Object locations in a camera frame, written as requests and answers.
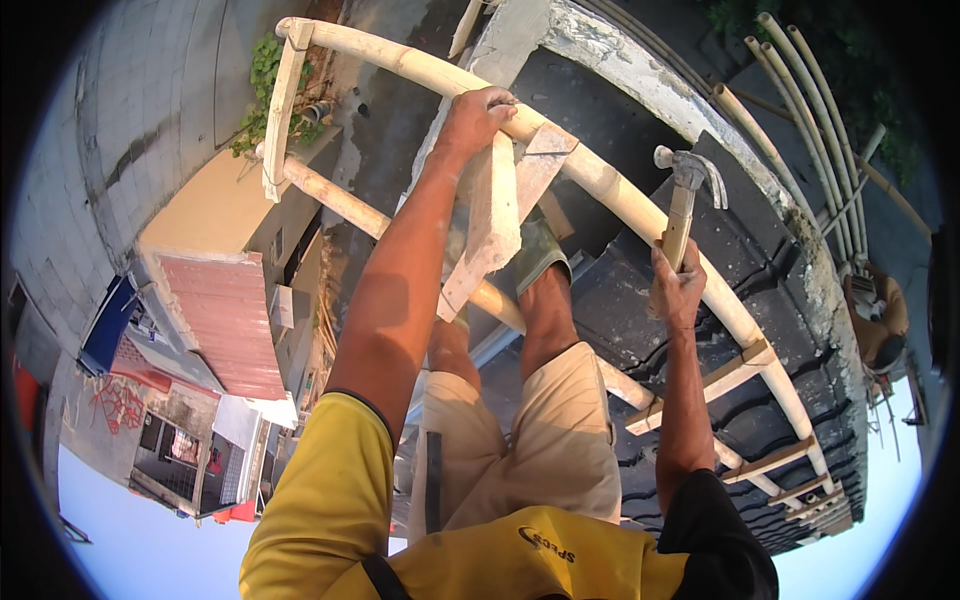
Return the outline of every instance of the hammer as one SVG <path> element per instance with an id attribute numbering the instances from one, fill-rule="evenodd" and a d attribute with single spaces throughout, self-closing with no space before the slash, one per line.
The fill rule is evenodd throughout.
<path id="1" fill-rule="evenodd" d="M 693 222 L 693 199 L 697 190 L 704 180 L 709 180 L 709 188 L 713 192 L 713 207 L 726 210 L 727 188 L 712 162 L 686 150 L 674 152 L 666 146 L 658 146 L 654 151 L 654 164 L 661 169 L 673 168 L 673 199 L 670 201 L 670 215 L 666 232 L 663 234 L 663 253 L 670 263 L 670 268 L 677 272 L 684 261 L 686 239 L 690 235 L 690 224 Z M 656 318 L 657 308 L 657 295 L 652 294 L 647 304 L 647 314 Z"/>

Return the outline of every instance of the white sky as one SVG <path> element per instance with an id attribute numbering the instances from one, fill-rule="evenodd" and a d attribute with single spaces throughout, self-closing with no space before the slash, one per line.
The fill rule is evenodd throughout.
<path id="1" fill-rule="evenodd" d="M 879 447 L 876 434 L 868 441 L 864 522 L 836 538 L 774 557 L 783 600 L 853 598 L 899 528 L 920 483 L 921 467 L 916 433 L 900 422 L 913 406 L 906 380 L 894 390 L 901 462 L 884 408 L 880 414 L 886 447 Z M 130 493 L 63 446 L 60 507 L 94 542 L 73 548 L 107 598 L 169 600 L 171 590 L 189 590 L 191 597 L 211 600 L 238 597 L 237 574 L 252 523 L 218 525 L 208 518 L 198 529 L 193 519 L 177 518 Z M 391 553 L 405 545 L 405 540 L 391 540 Z"/>

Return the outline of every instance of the yellow t-shirt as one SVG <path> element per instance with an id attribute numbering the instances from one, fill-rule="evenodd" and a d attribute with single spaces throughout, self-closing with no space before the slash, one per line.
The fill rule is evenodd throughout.
<path id="1" fill-rule="evenodd" d="M 244 598 L 377 598 L 360 561 L 385 554 L 393 444 L 359 400 L 321 397 L 253 532 Z M 535 506 L 443 531 L 387 559 L 413 598 L 670 598 L 687 554 L 645 532 Z"/>

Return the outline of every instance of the shirt logo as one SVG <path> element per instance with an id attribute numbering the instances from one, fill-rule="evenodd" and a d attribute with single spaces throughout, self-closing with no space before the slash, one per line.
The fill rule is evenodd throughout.
<path id="1" fill-rule="evenodd" d="M 524 525 L 523 527 L 517 529 L 516 532 L 520 534 L 521 538 L 524 538 L 530 542 L 530 545 L 534 547 L 534 550 L 540 550 L 541 548 L 545 550 L 551 550 L 559 558 L 566 559 L 569 563 L 573 563 L 574 559 L 576 558 L 572 552 L 567 552 L 562 548 L 558 548 L 557 544 L 540 535 L 540 533 L 538 533 L 533 527 Z"/>

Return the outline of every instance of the man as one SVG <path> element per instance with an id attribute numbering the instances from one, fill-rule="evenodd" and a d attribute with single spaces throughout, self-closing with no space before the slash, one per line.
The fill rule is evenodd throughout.
<path id="1" fill-rule="evenodd" d="M 657 493 L 659 551 L 618 526 L 607 394 L 570 313 L 569 268 L 543 223 L 523 228 L 523 401 L 507 446 L 479 397 L 462 324 L 434 322 L 458 177 L 516 109 L 504 89 L 457 97 L 420 180 L 350 302 L 324 396 L 254 532 L 246 598 L 774 598 L 769 556 L 713 474 L 694 320 L 706 275 L 652 259 L 670 336 Z M 411 544 L 383 558 L 397 435 L 428 354 Z M 426 533 L 427 432 L 440 433 L 440 530 Z"/>
<path id="2" fill-rule="evenodd" d="M 879 316 L 874 315 L 868 320 L 856 312 L 856 298 L 850 276 L 844 277 L 844 296 L 850 309 L 856 343 L 860 346 L 860 358 L 872 372 L 883 374 L 890 371 L 903 354 L 903 336 L 906 335 L 910 322 L 906 316 L 903 292 L 897 282 L 872 263 L 868 262 L 864 266 L 867 272 L 874 276 L 877 296 L 882 298 L 876 300 L 871 307 Z"/>

